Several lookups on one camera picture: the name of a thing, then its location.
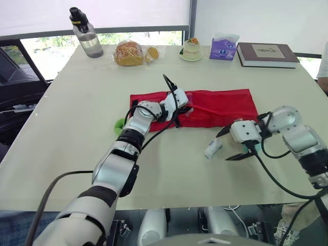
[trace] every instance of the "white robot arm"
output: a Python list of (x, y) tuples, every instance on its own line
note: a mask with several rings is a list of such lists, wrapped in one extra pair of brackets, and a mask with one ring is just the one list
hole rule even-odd
[[(169, 121), (178, 108), (187, 104), (185, 92), (174, 86), (176, 101), (169, 94), (160, 103), (139, 103), (159, 121)], [(135, 183), (145, 135), (154, 120), (153, 114), (136, 108), (120, 136), (99, 161), (92, 175), (92, 187), (82, 192), (51, 222), (34, 241), (34, 246), (103, 245), (115, 214), (118, 197), (128, 195)]]
[[(284, 157), (291, 152), (309, 175), (309, 181), (315, 189), (322, 189), (315, 199), (323, 220), (328, 224), (328, 149), (323, 140), (309, 126), (302, 123), (298, 110), (282, 106), (267, 114), (259, 115), (259, 121), (237, 121), (231, 124), (232, 138), (245, 144), (249, 152), (229, 157), (227, 160), (241, 160), (256, 155), (254, 145), (261, 143), (264, 154), (270, 158)], [(281, 133), (289, 151), (275, 157), (266, 153), (263, 141), (272, 134)]]

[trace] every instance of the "black chair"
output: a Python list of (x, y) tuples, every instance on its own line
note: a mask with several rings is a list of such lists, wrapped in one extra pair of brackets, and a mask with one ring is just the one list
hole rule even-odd
[(0, 40), (1, 143), (12, 144), (47, 87), (21, 41)]

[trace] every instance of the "table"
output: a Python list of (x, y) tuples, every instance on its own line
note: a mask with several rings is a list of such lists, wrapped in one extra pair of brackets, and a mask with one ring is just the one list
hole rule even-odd
[[(130, 94), (167, 90), (165, 73), (184, 90), (249, 88), (259, 113), (281, 105), (296, 107), (303, 121), (328, 142), (328, 100), (303, 67), (243, 68), (233, 61), (179, 58), (179, 46), (161, 47), (161, 58), (150, 65), (120, 67), (105, 54), (88, 58), (78, 47), (45, 92), (0, 165), (0, 209), (36, 210), (48, 184), (59, 174), (93, 170), (116, 139), (115, 122), (125, 116)], [(229, 135), (212, 160), (203, 151), (220, 128), (168, 129), (141, 154), (140, 170), (130, 195), (120, 198), (118, 210), (167, 207), (225, 206), (297, 202), (279, 189), (255, 158), (225, 161), (240, 153)], [(286, 151), (281, 136), (267, 140), (273, 155)], [(298, 161), (289, 155), (268, 159), (273, 175), (300, 194), (315, 194)], [(59, 211), (91, 184), (90, 174), (65, 177), (54, 188), (46, 210)]]

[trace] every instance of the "black cable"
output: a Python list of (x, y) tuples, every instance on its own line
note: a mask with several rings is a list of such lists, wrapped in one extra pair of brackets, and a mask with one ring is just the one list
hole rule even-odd
[(264, 130), (263, 130), (263, 136), (262, 136), (262, 140), (261, 140), (261, 148), (262, 148), (263, 153), (264, 153), (267, 157), (269, 157), (269, 158), (271, 158), (271, 159), (279, 159), (279, 158), (283, 158), (283, 157), (285, 157), (286, 155), (288, 155), (288, 154), (290, 153), (290, 150), (288, 150), (286, 153), (284, 153), (284, 154), (282, 154), (282, 155), (272, 156), (272, 155), (269, 155), (269, 154), (265, 151), (265, 149), (264, 149), (264, 138), (265, 138), (265, 136), (267, 135), (267, 132), (268, 132), (268, 126), (269, 126), (269, 123), (270, 123), (270, 121), (271, 121), (271, 118), (272, 118), (272, 113), (269, 112), (269, 118), (268, 118), (268, 120), (267, 120), (267, 122), (266, 122), (266, 124), (265, 124)]
[(258, 159), (258, 161), (261, 163), (261, 166), (263, 167), (263, 169), (265, 170), (265, 172), (268, 174), (268, 176), (272, 179), (272, 181), (274, 183), (276, 183), (276, 185), (278, 185), (282, 190), (286, 191), (287, 193), (291, 194), (292, 196), (301, 198), (301, 199), (314, 199), (317, 197), (320, 197), (321, 195), (318, 193), (316, 195), (313, 196), (304, 196), (304, 195), (300, 195), (297, 194), (295, 192), (292, 192), (290, 190), (288, 190), (287, 188), (285, 188), (281, 183), (279, 183), (278, 180), (276, 180), (276, 178), (270, 173), (270, 171), (267, 169), (267, 167), (264, 165), (262, 159), (258, 156), (258, 154), (255, 154), (256, 158)]
[(61, 175), (59, 175), (58, 177), (56, 177), (51, 184), (48, 186), (46, 192), (44, 193), (42, 200), (39, 204), (39, 207), (37, 208), (32, 224), (30, 226), (29, 232), (27, 234), (26, 240), (25, 240), (25, 246), (32, 246), (33, 245), (33, 241), (34, 241), (34, 237), (35, 237), (35, 233), (36, 233), (36, 229), (37, 226), (40, 222), (40, 219), (42, 217), (43, 211), (45, 210), (46, 207), (46, 203), (47, 200), (49, 198), (49, 195), (52, 191), (52, 189), (55, 187), (56, 183), (63, 177), (71, 175), (71, 174), (80, 174), (80, 173), (93, 173), (93, 171), (74, 171), (74, 172), (67, 172), (67, 173), (63, 173)]
[(143, 145), (142, 149), (144, 149), (155, 137), (157, 137), (159, 134), (161, 134), (163, 131), (165, 131), (167, 128), (169, 128), (170, 125), (172, 125), (173, 122), (176, 120), (176, 118), (178, 117), (178, 114), (179, 114), (178, 101), (176, 99), (176, 96), (174, 94), (174, 91), (173, 91), (172, 87), (170, 86), (170, 83), (172, 83), (172, 82), (169, 80), (169, 78), (166, 77), (165, 74), (163, 74), (163, 77), (165, 79), (166, 84), (170, 88), (170, 91), (171, 91), (172, 96), (174, 98), (175, 112), (172, 116), (171, 121), (163, 129), (161, 129), (159, 132), (156, 132), (151, 138), (149, 138), (149, 140)]
[(157, 116), (156, 116), (156, 115), (155, 115), (150, 109), (147, 109), (146, 107), (141, 106), (141, 105), (135, 105), (135, 106), (132, 106), (132, 107), (128, 110), (128, 112), (127, 112), (127, 114), (126, 114), (126, 116), (125, 116), (125, 119), (124, 119), (124, 125), (126, 125), (126, 123), (127, 123), (127, 121), (128, 121), (129, 114), (131, 113), (131, 111), (132, 111), (133, 109), (136, 109), (136, 108), (142, 108), (142, 109), (145, 109), (146, 111), (148, 111), (148, 112), (149, 112), (149, 113), (155, 118), (155, 120), (158, 121)]
[(287, 238), (287, 236), (288, 236), (288, 233), (291, 231), (291, 229), (292, 229), (292, 227), (293, 227), (293, 224), (294, 224), (294, 222), (296, 221), (296, 218), (297, 218), (297, 216), (300, 214), (300, 212), (310, 203), (310, 202), (312, 202), (313, 201), (313, 199), (310, 199), (310, 200), (308, 200), (306, 203), (304, 203), (298, 210), (297, 210), (297, 212), (295, 213), (295, 215), (294, 215), (294, 217), (293, 217), (293, 219), (292, 219), (292, 221), (291, 221), (291, 223), (289, 224), (289, 226), (288, 226), (288, 228), (287, 228), (287, 230), (286, 230), (286, 232), (284, 233), (284, 235), (283, 235), (283, 237), (282, 237), (282, 239), (281, 239), (281, 241), (280, 241), (280, 244), (279, 244), (279, 246), (283, 246), (283, 243), (285, 242), (285, 240), (286, 240), (286, 238)]

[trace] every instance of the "red fabric bag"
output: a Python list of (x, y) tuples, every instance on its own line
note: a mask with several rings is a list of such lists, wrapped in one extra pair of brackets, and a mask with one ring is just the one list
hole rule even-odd
[[(233, 91), (186, 91), (189, 100), (187, 106), (193, 109), (178, 115), (181, 127), (225, 127), (234, 120), (256, 120), (257, 110), (249, 89)], [(155, 92), (143, 95), (130, 95), (130, 106), (143, 100), (159, 103), (167, 92)], [(159, 131), (168, 122), (153, 122), (150, 132)]]

